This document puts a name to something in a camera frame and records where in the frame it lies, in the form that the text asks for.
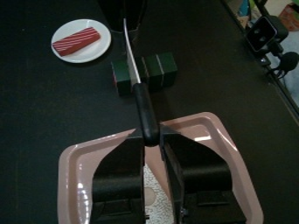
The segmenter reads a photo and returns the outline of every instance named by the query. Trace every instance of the white plate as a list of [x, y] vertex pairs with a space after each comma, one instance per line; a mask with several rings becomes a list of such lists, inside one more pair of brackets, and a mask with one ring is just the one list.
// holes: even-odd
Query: white plate
[[99, 22], [91, 19], [79, 19], [69, 22], [66, 25], [61, 27], [61, 29], [54, 33], [51, 38], [51, 43], [56, 42], [61, 39], [65, 39], [75, 32], [82, 31], [83, 29], [94, 27], [101, 35], [101, 39], [95, 41], [93, 44], [83, 47], [75, 53], [61, 56], [55, 51], [52, 45], [51, 49], [55, 55], [62, 59], [71, 63], [83, 63], [97, 59], [109, 49], [111, 43], [111, 34], [109, 28]]

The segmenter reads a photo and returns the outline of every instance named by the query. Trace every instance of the black tablecloth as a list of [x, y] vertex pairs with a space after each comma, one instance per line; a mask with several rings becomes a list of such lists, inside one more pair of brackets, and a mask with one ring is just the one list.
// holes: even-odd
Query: black tablecloth
[[[78, 143], [139, 125], [134, 96], [118, 97], [106, 54], [71, 64], [52, 34], [75, 19], [107, 24], [97, 0], [6, 1], [2, 6], [0, 143], [3, 223], [58, 223], [59, 157]], [[159, 121], [205, 111], [222, 120], [247, 164], [266, 223], [299, 221], [299, 129], [222, 1], [151, 0], [135, 55], [173, 52], [173, 87], [153, 93]]]

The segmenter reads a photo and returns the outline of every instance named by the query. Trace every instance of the black holder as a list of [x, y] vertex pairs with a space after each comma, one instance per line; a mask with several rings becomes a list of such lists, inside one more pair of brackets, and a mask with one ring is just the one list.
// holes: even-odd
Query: black holder
[[[93, 180], [90, 224], [146, 223], [145, 147], [145, 136], [138, 129], [101, 162]], [[225, 159], [163, 125], [161, 151], [174, 223], [246, 224]]]

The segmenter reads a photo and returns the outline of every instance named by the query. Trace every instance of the knife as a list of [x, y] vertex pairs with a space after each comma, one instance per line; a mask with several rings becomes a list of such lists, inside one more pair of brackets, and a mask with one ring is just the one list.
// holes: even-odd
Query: knife
[[138, 114], [142, 123], [142, 131], [145, 135], [145, 145], [153, 147], [161, 143], [161, 129], [155, 119], [155, 111], [149, 94], [147, 85], [146, 83], [142, 83], [139, 72], [137, 69], [137, 61], [133, 54], [133, 48], [127, 34], [126, 18], [125, 18], [125, 33], [126, 33], [127, 65], [129, 65], [133, 91], [135, 94]]

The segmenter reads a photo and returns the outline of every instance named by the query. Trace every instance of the green block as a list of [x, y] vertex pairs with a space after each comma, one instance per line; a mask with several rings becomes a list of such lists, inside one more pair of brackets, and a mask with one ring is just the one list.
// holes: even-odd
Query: green block
[[114, 61], [113, 69], [118, 95], [130, 95], [133, 93], [133, 90], [127, 61], [125, 59]]
[[170, 52], [161, 53], [158, 54], [158, 59], [163, 70], [163, 87], [170, 87], [174, 85], [178, 74], [174, 55]]
[[138, 69], [141, 81], [145, 83], [149, 83], [149, 76], [147, 76], [147, 72], [146, 72], [146, 63], [145, 63], [143, 57], [135, 58], [135, 66]]
[[145, 66], [149, 75], [149, 90], [154, 92], [163, 88], [163, 71], [157, 55], [145, 57]]

